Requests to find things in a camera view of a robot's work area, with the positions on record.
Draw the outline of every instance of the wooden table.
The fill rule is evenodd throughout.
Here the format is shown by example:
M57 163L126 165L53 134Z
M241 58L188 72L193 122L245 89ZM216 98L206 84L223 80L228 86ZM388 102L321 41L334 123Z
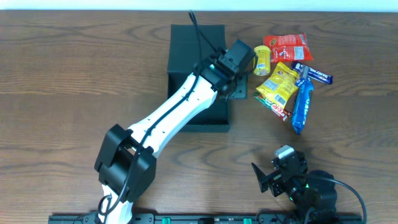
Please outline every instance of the wooden table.
M228 133L178 133L157 177L135 204L159 213L291 210L285 195L260 193L250 165L272 171L288 144L310 170L323 169L364 198L370 223L398 218L398 14L198 12L225 24L231 46L305 32L313 65L334 76L315 83L305 130L296 136L253 97L233 101ZM187 12L0 12L0 223L46 223L85 213L102 197L94 162L105 132L159 107L167 92L170 25ZM252 76L249 95L265 78ZM288 109L292 109L290 100ZM337 187L339 211L360 213Z

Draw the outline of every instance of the green clip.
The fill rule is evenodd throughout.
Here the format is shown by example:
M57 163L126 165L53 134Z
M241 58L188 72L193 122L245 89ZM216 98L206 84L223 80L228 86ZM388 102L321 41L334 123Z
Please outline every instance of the green clip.
M251 224L251 218L244 218L243 224Z
M171 218L162 218L162 224L170 224L172 222Z

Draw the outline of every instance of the blue wrapper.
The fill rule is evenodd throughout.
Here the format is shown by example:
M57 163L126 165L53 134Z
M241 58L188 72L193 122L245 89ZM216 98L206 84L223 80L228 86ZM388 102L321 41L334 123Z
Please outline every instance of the blue wrapper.
M292 63L292 68L296 72L300 72L301 69L303 69L303 67L304 67L304 64L302 64L300 62L293 62ZM329 85L333 83L333 76L327 75L327 74L325 74L325 73L323 73L321 71L318 71L318 70L316 70L316 69L314 69L312 67L309 67L309 68L310 68L310 71L308 72L308 76L310 78L313 78L316 81L320 81L322 83L329 84Z
M306 71L303 70L301 71L301 78L305 78L305 81L298 89L292 115L292 126L296 134L300 134L304 129L305 120L307 119L308 110L310 109L311 95L313 92L313 85L311 79L309 78L309 69L306 69Z

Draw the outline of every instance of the barcode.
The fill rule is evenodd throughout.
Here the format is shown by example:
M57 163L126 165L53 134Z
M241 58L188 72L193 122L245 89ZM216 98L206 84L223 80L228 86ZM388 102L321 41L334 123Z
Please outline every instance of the barcode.
M278 103L280 103L280 104L282 104L283 106L285 106L286 100L283 99L283 97L279 96L279 94L276 94L274 99L275 99L276 101L278 101Z
M299 36L300 36L301 41L303 42L303 44L306 44L306 43L305 43L305 40L304 40L304 36L303 36L302 34L300 34Z
M304 60L303 47L294 47L294 60Z
M267 80L267 81L265 81L264 82L264 86L265 87L267 87L267 88L269 88L270 90L272 90L272 91L275 91L276 89L278 89L278 84L276 84L276 83L274 83L273 81L271 81L271 80Z

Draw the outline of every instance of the red and green candy wrapper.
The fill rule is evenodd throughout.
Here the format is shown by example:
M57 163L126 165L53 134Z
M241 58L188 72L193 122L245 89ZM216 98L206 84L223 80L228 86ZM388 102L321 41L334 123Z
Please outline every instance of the red and green candy wrapper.
M261 95L261 93L255 93L254 97L257 100L259 100L264 106L266 106L268 109L272 110L276 115L278 115L279 119L281 119L282 121L286 122L292 116L291 112L281 108L276 103L271 102L271 100L264 98Z
M271 50L271 62L313 60L305 34L264 37L265 46Z

